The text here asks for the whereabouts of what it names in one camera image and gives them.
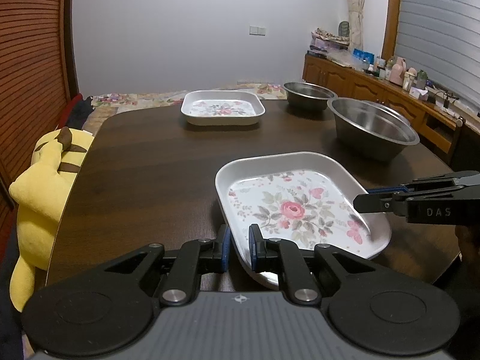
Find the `louvered wooden door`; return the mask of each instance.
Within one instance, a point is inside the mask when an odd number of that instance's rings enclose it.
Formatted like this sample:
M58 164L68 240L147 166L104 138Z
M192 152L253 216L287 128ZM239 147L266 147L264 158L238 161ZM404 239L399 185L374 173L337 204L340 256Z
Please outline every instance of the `louvered wooden door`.
M5 189L70 100L63 1L0 0L0 226L11 211Z

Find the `window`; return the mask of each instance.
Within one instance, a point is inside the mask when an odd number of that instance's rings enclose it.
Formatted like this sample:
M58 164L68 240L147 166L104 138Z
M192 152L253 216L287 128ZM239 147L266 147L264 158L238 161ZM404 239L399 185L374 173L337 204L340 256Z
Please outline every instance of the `window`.
M480 0L401 0L395 54L480 111Z

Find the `floral tray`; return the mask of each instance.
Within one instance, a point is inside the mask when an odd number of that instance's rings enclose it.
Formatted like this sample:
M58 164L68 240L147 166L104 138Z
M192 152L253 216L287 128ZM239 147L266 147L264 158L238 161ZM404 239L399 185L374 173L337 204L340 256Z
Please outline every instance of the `floral tray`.
M265 108L257 95L246 91L195 91L181 107L187 121L198 126L251 125Z
M390 241L385 214L362 214L353 199L366 191L337 161L313 152L246 158L228 163L215 178L224 218L244 268L269 287L277 275L251 271L248 228L264 238L289 239L301 249L329 243L372 258Z

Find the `metal bowl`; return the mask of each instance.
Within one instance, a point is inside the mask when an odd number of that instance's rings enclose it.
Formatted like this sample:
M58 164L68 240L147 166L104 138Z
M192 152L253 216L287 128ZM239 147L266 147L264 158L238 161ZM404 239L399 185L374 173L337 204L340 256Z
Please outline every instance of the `metal bowl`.
M328 101L337 137L365 157L390 161L420 142L405 117L385 105L339 97Z
M292 107L309 111L323 111L327 108L327 101L337 97L335 92L307 82L288 82L283 89Z

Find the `dark wooden table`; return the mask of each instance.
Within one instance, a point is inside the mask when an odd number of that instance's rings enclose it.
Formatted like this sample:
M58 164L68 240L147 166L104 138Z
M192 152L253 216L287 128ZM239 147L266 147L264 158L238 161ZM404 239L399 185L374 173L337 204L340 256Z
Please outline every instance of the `dark wooden table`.
M224 223L215 174L238 158L313 151L339 161L366 188L397 185L450 169L421 144L390 164L364 159L336 139L329 110L317 118L265 100L266 114L250 127L195 127L179 106L113 116L100 128L71 191L53 247L47 284L151 242L179 248L215 238ZM432 282L458 255L452 226L411 225L388 214L392 240L375 259ZM203 289L260 289L233 248L229 274L206 275Z

